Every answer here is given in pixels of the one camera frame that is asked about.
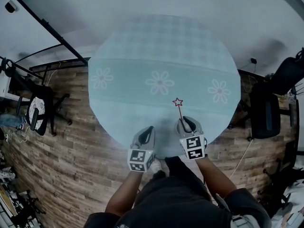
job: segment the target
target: shoe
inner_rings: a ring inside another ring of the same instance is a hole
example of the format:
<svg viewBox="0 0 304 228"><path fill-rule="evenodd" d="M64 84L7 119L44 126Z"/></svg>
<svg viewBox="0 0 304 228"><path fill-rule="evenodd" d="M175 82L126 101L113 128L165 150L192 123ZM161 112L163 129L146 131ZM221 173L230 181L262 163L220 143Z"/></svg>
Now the shoe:
<svg viewBox="0 0 304 228"><path fill-rule="evenodd" d="M24 123L20 125L19 129L20 130L23 130L24 129L24 125L27 123L27 121L25 120L25 117L24 117Z"/></svg>
<svg viewBox="0 0 304 228"><path fill-rule="evenodd" d="M150 168L154 174L157 173L158 171L162 171L161 162L155 158Z"/></svg>

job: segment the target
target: red line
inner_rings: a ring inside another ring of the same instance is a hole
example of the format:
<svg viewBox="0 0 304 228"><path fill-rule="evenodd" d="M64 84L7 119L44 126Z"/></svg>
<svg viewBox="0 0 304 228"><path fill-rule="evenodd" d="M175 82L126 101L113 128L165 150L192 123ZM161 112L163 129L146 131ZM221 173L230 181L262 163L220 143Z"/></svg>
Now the red line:
<svg viewBox="0 0 304 228"><path fill-rule="evenodd" d="M181 109L180 109L180 105L179 105L179 111L180 111L180 117L181 117ZM180 118L180 120L182 121L182 117Z"/></svg>

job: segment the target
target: white sneaker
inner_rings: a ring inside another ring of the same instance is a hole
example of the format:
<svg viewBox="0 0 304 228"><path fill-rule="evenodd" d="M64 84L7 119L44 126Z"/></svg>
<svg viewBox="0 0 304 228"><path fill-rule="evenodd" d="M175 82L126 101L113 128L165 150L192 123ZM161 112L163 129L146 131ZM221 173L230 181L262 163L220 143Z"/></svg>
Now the white sneaker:
<svg viewBox="0 0 304 228"><path fill-rule="evenodd" d="M155 158L153 163L151 164L150 168L154 174L158 171L162 171L161 162Z"/></svg>

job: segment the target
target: light blue tablecloth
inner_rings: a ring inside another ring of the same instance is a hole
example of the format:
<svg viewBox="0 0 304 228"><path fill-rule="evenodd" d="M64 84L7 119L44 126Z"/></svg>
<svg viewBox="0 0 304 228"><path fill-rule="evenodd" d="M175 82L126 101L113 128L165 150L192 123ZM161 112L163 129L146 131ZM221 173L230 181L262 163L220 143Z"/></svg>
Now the light blue tablecloth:
<svg viewBox="0 0 304 228"><path fill-rule="evenodd" d="M228 126L240 100L240 77L224 45L194 20L136 18L89 60L90 106L125 148L142 128L156 129L158 157L182 155L174 125L195 118L210 143Z"/></svg>

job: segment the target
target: white flower print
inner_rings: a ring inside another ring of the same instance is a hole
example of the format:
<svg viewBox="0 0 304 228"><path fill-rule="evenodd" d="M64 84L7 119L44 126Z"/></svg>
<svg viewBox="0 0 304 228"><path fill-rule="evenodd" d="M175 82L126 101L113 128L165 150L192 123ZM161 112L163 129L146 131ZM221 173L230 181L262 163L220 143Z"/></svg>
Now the white flower print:
<svg viewBox="0 0 304 228"><path fill-rule="evenodd" d="M213 87L208 88L208 92L211 94L214 94L213 96L213 102L216 103L221 99L223 103L227 103L227 95L231 94L231 91L228 89L225 89L226 82L221 81L220 84L216 79L212 80Z"/></svg>
<svg viewBox="0 0 304 228"><path fill-rule="evenodd" d="M107 81L112 81L113 76L109 75L110 69L107 67L104 71L102 71L100 68L96 70L95 76L91 78L92 81L95 81L93 84L93 88L97 89L99 86L101 86L102 89L106 89L108 87Z"/></svg>
<svg viewBox="0 0 304 228"><path fill-rule="evenodd" d="M153 78L145 81L146 85L152 86L151 94L156 95L160 91L162 95L167 95L169 93L168 87L174 85L172 80L167 79L169 73L165 71L160 75L158 72L153 71L152 77Z"/></svg>
<svg viewBox="0 0 304 228"><path fill-rule="evenodd" d="M129 227L126 225L120 225L120 226L116 226L116 228L129 228Z"/></svg>

